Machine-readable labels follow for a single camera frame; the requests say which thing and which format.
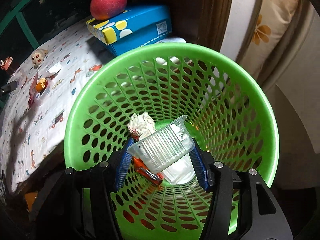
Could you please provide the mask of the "clear ribbed plastic cup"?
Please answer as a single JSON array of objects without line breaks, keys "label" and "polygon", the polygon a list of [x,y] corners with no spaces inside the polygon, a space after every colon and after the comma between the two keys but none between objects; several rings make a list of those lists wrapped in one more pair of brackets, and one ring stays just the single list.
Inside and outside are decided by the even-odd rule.
[{"label": "clear ribbed plastic cup", "polygon": [[194,148],[194,141],[189,134],[186,115],[162,127],[152,135],[135,142],[127,152],[136,152],[152,173],[159,173],[184,157]]}]

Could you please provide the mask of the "white cartoon print tablecloth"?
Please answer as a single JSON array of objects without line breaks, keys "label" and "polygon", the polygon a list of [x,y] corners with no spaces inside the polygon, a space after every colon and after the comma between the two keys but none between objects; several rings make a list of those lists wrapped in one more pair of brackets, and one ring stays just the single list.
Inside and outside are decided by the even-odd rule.
[{"label": "white cartoon print tablecloth", "polygon": [[[63,145],[66,121],[81,89],[113,56],[80,21],[40,46],[48,50],[44,63],[34,67],[27,58],[19,69],[27,82],[11,93],[1,112],[1,194],[16,194],[43,160]],[[47,76],[47,69],[60,62],[61,70]],[[28,108],[33,77],[46,78],[49,98]]]}]

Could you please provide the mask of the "pink snack wrapper bag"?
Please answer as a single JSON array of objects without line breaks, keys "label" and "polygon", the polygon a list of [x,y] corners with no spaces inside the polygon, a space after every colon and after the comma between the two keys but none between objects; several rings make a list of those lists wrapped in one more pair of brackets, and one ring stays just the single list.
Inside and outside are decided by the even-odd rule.
[{"label": "pink snack wrapper bag", "polygon": [[28,99],[28,108],[31,109],[33,103],[34,103],[34,94],[36,92],[36,85],[38,81],[38,73],[35,74],[33,77],[32,83],[29,88],[29,99]]}]

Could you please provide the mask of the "orange peel piece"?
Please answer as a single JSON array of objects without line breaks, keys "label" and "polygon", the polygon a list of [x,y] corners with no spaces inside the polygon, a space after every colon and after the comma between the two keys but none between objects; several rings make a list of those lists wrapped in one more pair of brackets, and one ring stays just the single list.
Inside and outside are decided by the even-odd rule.
[{"label": "orange peel piece", "polygon": [[40,78],[35,86],[38,93],[44,91],[48,86],[48,80],[46,78]]}]

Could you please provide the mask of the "white red tissue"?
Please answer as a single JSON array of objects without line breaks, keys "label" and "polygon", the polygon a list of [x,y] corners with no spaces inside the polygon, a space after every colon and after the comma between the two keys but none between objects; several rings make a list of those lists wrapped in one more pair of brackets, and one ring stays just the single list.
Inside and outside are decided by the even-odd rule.
[{"label": "white red tissue", "polygon": [[135,141],[142,140],[156,132],[155,122],[148,112],[142,114],[134,113],[127,127]]}]

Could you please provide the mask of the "white round plastic lid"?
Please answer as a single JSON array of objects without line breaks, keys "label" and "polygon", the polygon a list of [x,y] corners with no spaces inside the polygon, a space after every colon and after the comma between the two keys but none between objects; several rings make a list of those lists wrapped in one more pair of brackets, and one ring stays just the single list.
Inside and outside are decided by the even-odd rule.
[{"label": "white round plastic lid", "polygon": [[189,154],[170,165],[161,172],[164,179],[171,185],[188,183],[195,177],[195,171]]}]

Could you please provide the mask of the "round berry yogurt lid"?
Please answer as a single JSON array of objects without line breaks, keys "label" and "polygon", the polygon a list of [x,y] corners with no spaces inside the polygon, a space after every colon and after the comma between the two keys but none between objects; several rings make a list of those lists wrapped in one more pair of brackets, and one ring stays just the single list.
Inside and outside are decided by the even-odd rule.
[{"label": "round berry yogurt lid", "polygon": [[34,103],[35,103],[35,105],[36,106],[41,106],[42,104],[44,104],[45,101],[49,98],[49,92],[50,92],[50,88],[49,87],[47,87],[42,92],[35,91],[35,93],[34,93]]}]

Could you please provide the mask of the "white foam piece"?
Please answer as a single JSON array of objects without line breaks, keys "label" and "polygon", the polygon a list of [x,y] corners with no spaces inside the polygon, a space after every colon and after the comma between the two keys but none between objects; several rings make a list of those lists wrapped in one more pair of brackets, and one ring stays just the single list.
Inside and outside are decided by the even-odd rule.
[{"label": "white foam piece", "polygon": [[47,76],[52,76],[57,74],[62,68],[62,64],[60,62],[52,65],[50,68],[47,69]]}]

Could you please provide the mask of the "orange red snack wrapper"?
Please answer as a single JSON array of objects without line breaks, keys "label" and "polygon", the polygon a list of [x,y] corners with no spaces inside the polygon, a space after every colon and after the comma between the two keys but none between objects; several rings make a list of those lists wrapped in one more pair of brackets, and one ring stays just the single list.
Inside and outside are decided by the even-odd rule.
[{"label": "orange red snack wrapper", "polygon": [[[153,132],[150,130],[138,130],[133,129],[131,132],[131,138],[138,142],[140,139],[143,139],[144,137],[147,137],[151,135]],[[135,167],[135,171],[138,172],[140,175],[142,175],[144,178],[146,178],[148,181],[152,182],[154,185],[159,186],[163,182],[163,176],[160,173],[154,174],[152,173],[149,168],[144,164],[140,156],[134,152],[133,154],[133,163]]]}]

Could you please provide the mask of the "green perforated trash basket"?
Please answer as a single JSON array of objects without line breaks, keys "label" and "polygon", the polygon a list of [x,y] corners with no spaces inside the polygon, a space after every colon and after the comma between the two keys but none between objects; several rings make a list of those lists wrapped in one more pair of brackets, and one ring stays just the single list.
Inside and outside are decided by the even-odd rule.
[{"label": "green perforated trash basket", "polygon": [[[279,160],[272,107],[242,67],[211,49],[161,43],[131,50],[101,68],[68,117],[64,158],[77,171],[129,152],[153,173],[176,167],[194,146],[233,170],[253,168],[271,186]],[[133,165],[111,194],[123,239],[198,239],[212,194],[191,165],[181,185],[155,185]]]}]

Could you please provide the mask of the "small cream spotted toy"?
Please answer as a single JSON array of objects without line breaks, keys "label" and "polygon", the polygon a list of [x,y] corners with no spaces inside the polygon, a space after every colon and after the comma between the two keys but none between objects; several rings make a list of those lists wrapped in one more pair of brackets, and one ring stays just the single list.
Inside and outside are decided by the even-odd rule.
[{"label": "small cream spotted toy", "polygon": [[31,61],[34,67],[38,67],[45,59],[48,54],[48,50],[46,49],[37,49],[31,55]]}]

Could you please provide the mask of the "blue yellow tissue box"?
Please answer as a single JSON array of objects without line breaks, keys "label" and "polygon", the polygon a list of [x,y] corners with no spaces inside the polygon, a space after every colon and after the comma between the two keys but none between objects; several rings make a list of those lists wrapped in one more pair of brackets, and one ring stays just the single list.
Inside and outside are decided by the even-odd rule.
[{"label": "blue yellow tissue box", "polygon": [[92,18],[86,25],[113,56],[154,44],[172,33],[169,11],[163,5],[131,7],[105,21]]}]

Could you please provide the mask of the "orange transparent water bottle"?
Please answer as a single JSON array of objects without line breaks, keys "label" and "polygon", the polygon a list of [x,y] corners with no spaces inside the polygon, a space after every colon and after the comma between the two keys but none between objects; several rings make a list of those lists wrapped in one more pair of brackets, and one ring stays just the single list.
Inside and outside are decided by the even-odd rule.
[{"label": "orange transparent water bottle", "polygon": [[7,71],[13,61],[12,57],[7,57],[5,60],[0,60],[1,69]]}]

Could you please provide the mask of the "green window frame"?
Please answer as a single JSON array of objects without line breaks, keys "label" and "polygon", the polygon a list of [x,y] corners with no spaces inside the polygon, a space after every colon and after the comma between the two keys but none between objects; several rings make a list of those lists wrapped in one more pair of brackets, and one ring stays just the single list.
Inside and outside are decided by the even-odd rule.
[{"label": "green window frame", "polygon": [[20,28],[22,29],[24,35],[29,41],[30,45],[36,49],[39,46],[39,43],[33,33],[31,32],[24,16],[22,9],[32,0],[21,0],[12,11],[8,12],[6,16],[1,21],[1,34],[7,29],[8,25],[16,19]]}]

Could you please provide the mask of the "red apple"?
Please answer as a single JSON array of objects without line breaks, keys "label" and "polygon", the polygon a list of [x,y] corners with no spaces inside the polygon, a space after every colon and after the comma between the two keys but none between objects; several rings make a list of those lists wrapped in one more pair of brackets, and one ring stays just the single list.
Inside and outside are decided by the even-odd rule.
[{"label": "red apple", "polygon": [[91,0],[90,12],[96,20],[108,20],[122,13],[127,0]]}]

